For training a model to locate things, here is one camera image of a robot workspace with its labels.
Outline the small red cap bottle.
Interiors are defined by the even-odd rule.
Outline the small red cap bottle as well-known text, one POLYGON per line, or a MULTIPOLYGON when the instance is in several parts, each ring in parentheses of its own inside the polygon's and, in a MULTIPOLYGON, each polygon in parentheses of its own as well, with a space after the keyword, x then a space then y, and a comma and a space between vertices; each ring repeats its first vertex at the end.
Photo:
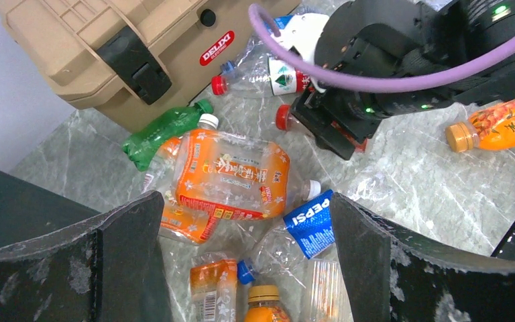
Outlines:
MULTIPOLYGON (((290 113, 290 106, 287 104, 283 104, 279 106, 276 112, 275 118, 276 127, 282 131, 293 131, 300 132, 307 137, 310 137, 314 140, 314 134, 307 129, 293 114, 290 113)), ((368 139, 366 139, 363 143, 357 142, 350 134, 348 134, 336 121, 331 123, 331 126, 334 127, 339 133, 343 134, 354 146, 356 152, 365 152, 367 148, 368 139)))

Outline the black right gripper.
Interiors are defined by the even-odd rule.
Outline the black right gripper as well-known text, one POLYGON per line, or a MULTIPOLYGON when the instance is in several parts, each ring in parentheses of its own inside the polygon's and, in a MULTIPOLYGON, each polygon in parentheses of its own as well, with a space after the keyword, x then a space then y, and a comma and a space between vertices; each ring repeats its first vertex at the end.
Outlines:
MULTIPOLYGON (((406 78, 447 70, 464 54, 458 16, 424 1, 348 1, 329 18, 318 40, 314 63, 353 76, 406 78)), ((466 90, 452 84, 407 93, 307 88, 290 113, 314 134, 316 145, 348 160, 355 146, 334 127, 336 121, 357 142, 375 134, 395 115, 448 107, 466 90)))

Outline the crushed Pepsi bottle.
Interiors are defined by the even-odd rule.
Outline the crushed Pepsi bottle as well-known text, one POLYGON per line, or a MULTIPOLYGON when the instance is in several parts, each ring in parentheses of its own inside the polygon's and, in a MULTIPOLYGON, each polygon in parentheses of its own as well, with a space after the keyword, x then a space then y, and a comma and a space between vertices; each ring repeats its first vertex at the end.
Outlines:
POLYGON ((249 284, 262 277, 292 274, 335 243, 331 222, 332 190, 280 218, 237 263, 237 277, 249 284))

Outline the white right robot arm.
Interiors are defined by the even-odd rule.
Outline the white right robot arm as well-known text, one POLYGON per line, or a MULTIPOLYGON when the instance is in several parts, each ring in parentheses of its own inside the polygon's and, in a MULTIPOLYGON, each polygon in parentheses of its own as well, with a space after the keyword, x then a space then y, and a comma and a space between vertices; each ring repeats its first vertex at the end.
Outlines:
POLYGON ((325 74, 276 124, 348 160, 393 116, 515 99, 515 1, 348 1, 312 61, 325 74))

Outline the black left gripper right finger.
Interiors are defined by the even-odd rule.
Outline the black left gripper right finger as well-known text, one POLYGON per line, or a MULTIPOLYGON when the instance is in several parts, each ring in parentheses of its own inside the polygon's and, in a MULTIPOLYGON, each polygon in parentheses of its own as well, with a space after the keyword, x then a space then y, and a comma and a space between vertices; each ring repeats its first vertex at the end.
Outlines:
POLYGON ((515 321, 515 261, 442 244, 340 193, 330 214, 355 321, 515 321))

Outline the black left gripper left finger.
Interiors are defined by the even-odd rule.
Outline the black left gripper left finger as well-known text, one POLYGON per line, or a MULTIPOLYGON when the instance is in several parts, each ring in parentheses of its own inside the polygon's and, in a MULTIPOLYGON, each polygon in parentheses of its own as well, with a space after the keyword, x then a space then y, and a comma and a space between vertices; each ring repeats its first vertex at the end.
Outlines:
POLYGON ((0 247, 0 321, 171 321, 160 193, 0 247))

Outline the large orange label bottle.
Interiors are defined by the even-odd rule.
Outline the large orange label bottle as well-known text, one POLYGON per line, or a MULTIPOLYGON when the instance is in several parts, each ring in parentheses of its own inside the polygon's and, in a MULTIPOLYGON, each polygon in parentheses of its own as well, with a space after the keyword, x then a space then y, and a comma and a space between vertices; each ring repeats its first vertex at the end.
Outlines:
POLYGON ((180 205, 217 219, 282 216, 320 194, 303 179, 277 143, 217 130, 213 114, 200 116, 178 149, 172 191, 180 205))

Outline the red label bottle white cap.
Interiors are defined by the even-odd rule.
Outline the red label bottle white cap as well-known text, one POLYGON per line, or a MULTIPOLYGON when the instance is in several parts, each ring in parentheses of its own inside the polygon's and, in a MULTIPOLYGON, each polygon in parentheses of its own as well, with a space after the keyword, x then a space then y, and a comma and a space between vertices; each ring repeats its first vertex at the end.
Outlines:
POLYGON ((214 76, 214 95, 261 99, 301 93, 308 88, 310 77, 274 57, 242 62, 239 66, 214 76))

